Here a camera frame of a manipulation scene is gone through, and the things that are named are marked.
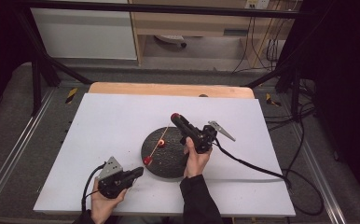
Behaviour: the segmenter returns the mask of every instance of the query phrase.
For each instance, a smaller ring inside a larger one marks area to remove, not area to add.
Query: floor
[[[117,61],[103,64],[88,60],[86,63],[77,60],[67,62],[85,77],[118,82],[240,86],[261,77],[269,70],[263,68],[233,73],[240,63],[237,70],[249,69],[246,60],[241,62],[242,48],[239,39],[188,37],[186,41],[187,47],[182,49],[150,36],[141,66],[134,62]],[[264,58],[261,58],[261,61],[264,66],[270,65]],[[88,86],[74,82],[67,75],[60,73],[62,85],[54,89],[45,88],[52,94],[47,110],[38,121],[37,127],[31,131],[33,135],[27,144],[21,146],[21,154],[13,155],[13,147],[24,128],[28,122],[33,121],[30,117],[33,105],[30,75],[30,67],[27,65],[17,69],[0,103],[0,171],[4,163],[9,164],[7,158],[13,159],[11,166],[4,167],[11,175],[2,176],[3,179],[0,181],[0,223],[71,223],[75,217],[37,214],[33,212],[33,206]],[[288,115],[285,105],[288,105],[290,92],[277,94],[273,88],[276,81],[277,79],[273,78],[254,89],[267,121],[283,120],[283,116]],[[73,87],[78,87],[78,91],[73,102],[67,105],[64,101]],[[267,104],[267,93],[276,105]],[[300,102],[306,104],[309,99],[301,97]],[[326,206],[323,213],[318,216],[308,216],[297,211],[297,216],[290,218],[291,223],[360,223],[360,187],[351,171],[345,163],[334,160],[333,150],[325,137],[318,115],[308,116],[303,120],[303,124],[306,136],[303,146],[312,149],[345,221],[333,220]],[[287,167],[293,158],[299,145],[298,133],[299,124],[288,124],[270,131],[281,167]],[[294,170],[313,182],[307,159],[305,151],[302,152],[294,164]],[[294,182],[294,192],[291,196],[294,204],[307,211],[318,210],[319,200],[313,189],[295,175],[290,177]],[[286,223],[286,220],[271,217],[239,217],[236,218],[236,223]]]

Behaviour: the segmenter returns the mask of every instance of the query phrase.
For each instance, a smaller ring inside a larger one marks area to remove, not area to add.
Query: person's left hand
[[[98,179],[95,178],[92,192],[98,190],[98,183],[99,183]],[[92,218],[93,222],[95,222],[95,224],[105,223],[113,213],[113,209],[117,207],[119,203],[124,201],[126,192],[127,190],[124,189],[115,199],[108,199],[104,197],[99,191],[91,194],[90,217]]]

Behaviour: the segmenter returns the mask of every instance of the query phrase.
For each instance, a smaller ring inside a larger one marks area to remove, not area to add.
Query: black disc
[[[165,128],[160,128],[151,133],[142,146],[142,160],[149,156],[162,136]],[[183,176],[185,167],[181,164],[184,157],[184,146],[180,144],[182,135],[177,128],[169,127],[163,136],[165,146],[157,147],[152,155],[152,162],[145,168],[154,175],[163,178],[178,178]]]

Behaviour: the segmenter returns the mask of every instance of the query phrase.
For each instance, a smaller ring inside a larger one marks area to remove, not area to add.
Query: person's right hand
[[[209,151],[198,154],[195,150],[194,142],[190,137],[186,139],[186,147],[184,148],[184,154],[189,152],[189,157],[187,161],[187,167],[184,171],[184,178],[191,178],[196,175],[201,175],[204,167],[206,166],[207,161],[210,158],[210,154],[212,153],[212,149]]]

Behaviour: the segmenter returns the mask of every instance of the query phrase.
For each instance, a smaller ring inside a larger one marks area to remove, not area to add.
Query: white cabinet
[[[127,0],[85,1],[128,3]],[[129,12],[43,8],[32,8],[32,12],[52,57],[136,60]]]

